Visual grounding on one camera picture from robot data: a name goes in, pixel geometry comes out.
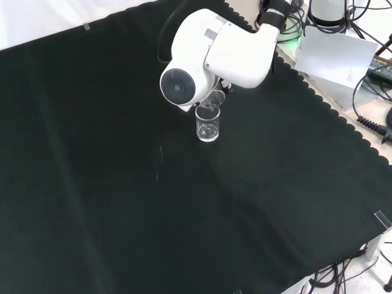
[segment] electronic device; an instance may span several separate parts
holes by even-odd
[[[390,60],[375,55],[372,62],[370,63],[369,71],[376,69],[380,66],[387,66],[387,65],[390,66],[385,67],[383,69],[378,69],[370,73],[369,76],[376,80],[380,80],[386,84],[392,85],[392,62]]]

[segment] clear glass cup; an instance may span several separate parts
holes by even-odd
[[[218,138],[220,115],[221,110],[218,106],[196,107],[196,132],[201,141],[212,142]]]
[[[210,108],[212,106],[220,106],[224,101],[225,93],[221,90],[215,89],[205,100],[200,102],[200,105],[205,108]]]

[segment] black cloth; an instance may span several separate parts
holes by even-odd
[[[0,53],[1,293],[281,293],[383,232],[374,212],[392,218],[388,162],[281,59],[200,142],[159,89],[175,6]],[[166,53],[203,7],[251,30],[194,1]]]

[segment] floor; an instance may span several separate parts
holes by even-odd
[[[230,6],[237,11],[241,16],[253,25],[254,20],[258,14],[258,0],[226,0]],[[386,236],[386,240],[392,242],[392,234]],[[383,253],[392,260],[392,244],[384,244],[381,247]],[[348,281],[346,283],[347,293],[361,293],[361,294],[382,294],[386,293],[383,286],[389,281],[392,276],[392,264],[389,264],[381,255],[375,266],[363,273],[362,275]],[[369,262],[366,257],[360,257],[353,260],[346,271],[346,279],[355,276],[366,269],[369,265],[375,262],[375,258]],[[324,289],[315,289],[314,294],[333,294],[333,286]]]

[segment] white paper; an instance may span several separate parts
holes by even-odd
[[[0,0],[0,50],[155,0]]]
[[[296,51],[295,69],[355,88],[366,74],[377,44],[343,34],[325,34],[306,27]]]

